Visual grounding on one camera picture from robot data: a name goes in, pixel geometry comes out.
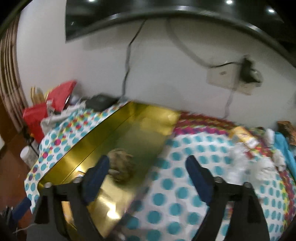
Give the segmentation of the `large white sock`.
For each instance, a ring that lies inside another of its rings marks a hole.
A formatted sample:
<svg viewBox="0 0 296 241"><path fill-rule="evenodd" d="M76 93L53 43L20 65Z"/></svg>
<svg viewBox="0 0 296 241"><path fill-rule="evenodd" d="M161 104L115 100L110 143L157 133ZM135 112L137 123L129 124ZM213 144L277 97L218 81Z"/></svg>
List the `large white sock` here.
<svg viewBox="0 0 296 241"><path fill-rule="evenodd" d="M269 181L276 172L275 165L269 157L263 157L250 166L250 183L252 185Z"/></svg>

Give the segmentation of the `yellow grey rope ball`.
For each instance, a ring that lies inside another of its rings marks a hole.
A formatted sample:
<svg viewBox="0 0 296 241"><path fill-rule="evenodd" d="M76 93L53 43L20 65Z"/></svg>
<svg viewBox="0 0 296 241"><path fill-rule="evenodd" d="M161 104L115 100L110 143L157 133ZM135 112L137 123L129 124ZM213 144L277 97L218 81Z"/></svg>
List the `yellow grey rope ball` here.
<svg viewBox="0 0 296 241"><path fill-rule="evenodd" d="M109 170L108 174L114 182L125 183L134 175L135 164L133 155L124 149L113 149L108 152Z"/></svg>

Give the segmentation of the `clear plastic bottle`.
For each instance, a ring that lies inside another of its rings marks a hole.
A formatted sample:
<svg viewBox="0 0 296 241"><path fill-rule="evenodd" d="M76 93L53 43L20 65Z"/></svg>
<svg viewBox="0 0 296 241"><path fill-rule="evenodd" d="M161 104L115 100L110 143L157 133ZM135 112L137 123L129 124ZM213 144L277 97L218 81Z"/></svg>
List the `clear plastic bottle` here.
<svg viewBox="0 0 296 241"><path fill-rule="evenodd" d="M237 142L230 150L231 164L227 171L227 182L241 185L246 178L249 169L249 156L246 145Z"/></svg>

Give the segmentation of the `white plastic jar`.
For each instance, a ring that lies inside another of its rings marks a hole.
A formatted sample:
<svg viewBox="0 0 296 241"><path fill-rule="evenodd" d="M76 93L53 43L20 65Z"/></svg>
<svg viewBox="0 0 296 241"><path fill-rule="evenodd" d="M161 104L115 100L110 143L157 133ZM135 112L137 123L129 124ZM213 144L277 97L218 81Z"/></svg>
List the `white plastic jar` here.
<svg viewBox="0 0 296 241"><path fill-rule="evenodd" d="M38 159L37 153L34 149L30 146L25 146L20 153L20 158L24 161L24 163L29 167L32 168L35 162Z"/></svg>

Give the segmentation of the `polka dot bed sheet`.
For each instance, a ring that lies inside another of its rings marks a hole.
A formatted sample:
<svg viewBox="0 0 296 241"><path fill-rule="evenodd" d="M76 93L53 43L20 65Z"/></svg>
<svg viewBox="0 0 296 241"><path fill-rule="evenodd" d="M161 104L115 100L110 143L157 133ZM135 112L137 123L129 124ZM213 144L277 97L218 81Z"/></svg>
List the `polka dot bed sheet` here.
<svg viewBox="0 0 296 241"><path fill-rule="evenodd" d="M116 183L107 175L88 206L98 231L116 227L128 240L190 240L207 206L185 168L194 155L213 176L225 177L233 162L229 121L179 113L135 102L102 111L79 109L45 135L40 155L25 180L33 206L42 186L71 182L114 149L132 155L134 175Z"/></svg>

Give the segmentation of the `blue cloth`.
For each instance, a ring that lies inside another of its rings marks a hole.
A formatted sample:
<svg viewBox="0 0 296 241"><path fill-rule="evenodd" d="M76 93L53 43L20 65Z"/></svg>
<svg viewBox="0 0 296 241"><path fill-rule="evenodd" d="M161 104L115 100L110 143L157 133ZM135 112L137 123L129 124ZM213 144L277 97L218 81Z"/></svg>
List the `blue cloth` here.
<svg viewBox="0 0 296 241"><path fill-rule="evenodd" d="M285 158L285 163L288 169L290 170L291 175L293 176L294 180L296 178L296 165L295 165L295 158L290 151L289 145L286 141L286 138L283 134L279 132L275 132L274 135L274 146L276 149L280 150Z"/></svg>

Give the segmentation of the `yellow medicine box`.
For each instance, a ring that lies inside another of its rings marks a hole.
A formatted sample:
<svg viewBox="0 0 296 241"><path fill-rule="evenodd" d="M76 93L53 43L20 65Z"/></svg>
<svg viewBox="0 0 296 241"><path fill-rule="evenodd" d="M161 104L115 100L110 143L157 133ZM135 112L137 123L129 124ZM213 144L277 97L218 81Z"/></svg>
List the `yellow medicine box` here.
<svg viewBox="0 0 296 241"><path fill-rule="evenodd" d="M245 127L236 126L229 132L229 138L235 143L243 143L248 149L255 149L259 141Z"/></svg>

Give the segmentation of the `white rolled sock far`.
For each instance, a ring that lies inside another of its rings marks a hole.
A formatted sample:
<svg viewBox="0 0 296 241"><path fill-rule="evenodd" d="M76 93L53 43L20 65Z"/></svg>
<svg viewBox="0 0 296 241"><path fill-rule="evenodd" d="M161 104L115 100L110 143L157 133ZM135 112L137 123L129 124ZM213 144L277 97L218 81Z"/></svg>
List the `white rolled sock far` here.
<svg viewBox="0 0 296 241"><path fill-rule="evenodd" d="M267 146L272 146L274 144L274 139L275 139L275 131L267 128L264 134L264 141Z"/></svg>

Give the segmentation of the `brown snack packet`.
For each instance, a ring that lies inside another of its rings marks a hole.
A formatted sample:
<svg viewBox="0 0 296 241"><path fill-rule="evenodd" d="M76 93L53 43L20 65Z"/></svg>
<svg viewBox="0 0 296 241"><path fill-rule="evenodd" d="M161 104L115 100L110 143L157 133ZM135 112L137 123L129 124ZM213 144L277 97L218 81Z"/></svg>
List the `brown snack packet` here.
<svg viewBox="0 0 296 241"><path fill-rule="evenodd" d="M277 128L287 139L288 143L292 146L296 145L295 127L290 121L282 120L277 122Z"/></svg>

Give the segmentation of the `red paper bag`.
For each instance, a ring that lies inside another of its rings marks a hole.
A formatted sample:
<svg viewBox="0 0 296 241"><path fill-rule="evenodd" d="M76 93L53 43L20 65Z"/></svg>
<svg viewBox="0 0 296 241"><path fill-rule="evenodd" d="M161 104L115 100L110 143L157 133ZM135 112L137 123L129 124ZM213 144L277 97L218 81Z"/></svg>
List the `red paper bag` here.
<svg viewBox="0 0 296 241"><path fill-rule="evenodd" d="M33 105L23 111L23 119L30 134L38 144L45 136L41 128L41 121L49 117L49 111L51 110L58 113L64 110L76 84L76 80L63 82L46 95L43 95L42 90L34 86L31 87L30 97Z"/></svg>

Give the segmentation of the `gold cardboard box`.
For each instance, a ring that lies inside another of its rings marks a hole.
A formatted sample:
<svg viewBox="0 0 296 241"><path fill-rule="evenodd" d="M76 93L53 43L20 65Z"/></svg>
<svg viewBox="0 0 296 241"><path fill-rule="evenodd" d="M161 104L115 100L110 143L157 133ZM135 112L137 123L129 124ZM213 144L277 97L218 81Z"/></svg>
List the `gold cardboard box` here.
<svg viewBox="0 0 296 241"><path fill-rule="evenodd" d="M179 117L129 102L87 133L42 178L27 239L114 239Z"/></svg>

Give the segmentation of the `black flat device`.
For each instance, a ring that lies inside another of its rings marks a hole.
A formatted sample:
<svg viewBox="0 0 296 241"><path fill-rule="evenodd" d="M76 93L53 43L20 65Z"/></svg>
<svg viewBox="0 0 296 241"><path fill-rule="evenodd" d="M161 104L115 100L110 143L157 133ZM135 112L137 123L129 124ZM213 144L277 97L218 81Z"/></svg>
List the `black flat device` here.
<svg viewBox="0 0 296 241"><path fill-rule="evenodd" d="M85 104L86 108L93 109L96 112L102 112L116 104L118 100L119 98L101 93L86 100Z"/></svg>

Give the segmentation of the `black power adapter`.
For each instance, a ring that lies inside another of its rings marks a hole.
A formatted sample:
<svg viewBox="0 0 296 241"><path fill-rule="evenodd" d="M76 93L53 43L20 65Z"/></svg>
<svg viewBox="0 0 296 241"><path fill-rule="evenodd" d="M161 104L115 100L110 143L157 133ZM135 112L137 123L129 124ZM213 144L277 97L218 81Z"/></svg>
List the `black power adapter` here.
<svg viewBox="0 0 296 241"><path fill-rule="evenodd" d="M253 62L248 57L242 60L239 77L242 82L254 84L256 87L260 87L263 82L261 73L253 68Z"/></svg>

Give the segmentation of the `black television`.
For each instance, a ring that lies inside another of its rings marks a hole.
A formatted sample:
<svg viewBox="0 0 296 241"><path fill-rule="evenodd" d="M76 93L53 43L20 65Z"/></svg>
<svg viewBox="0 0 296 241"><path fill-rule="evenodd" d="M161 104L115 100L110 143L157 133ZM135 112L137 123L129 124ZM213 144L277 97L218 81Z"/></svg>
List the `black television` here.
<svg viewBox="0 0 296 241"><path fill-rule="evenodd" d="M225 24L262 41L295 66L295 1L67 1L65 39L167 16Z"/></svg>

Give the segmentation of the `white wall socket plate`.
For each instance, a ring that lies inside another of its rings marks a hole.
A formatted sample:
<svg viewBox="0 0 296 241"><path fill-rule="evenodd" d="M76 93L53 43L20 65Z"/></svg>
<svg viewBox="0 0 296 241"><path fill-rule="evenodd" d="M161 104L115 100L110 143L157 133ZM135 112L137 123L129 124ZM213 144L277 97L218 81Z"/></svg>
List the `white wall socket plate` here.
<svg viewBox="0 0 296 241"><path fill-rule="evenodd" d="M256 81L247 83L241 79L240 69L241 63L239 62L228 62L220 67L209 68L207 71L207 82L210 85L235 90L245 95L252 95L253 90L262 85L262 75L259 71L252 70L251 76Z"/></svg>

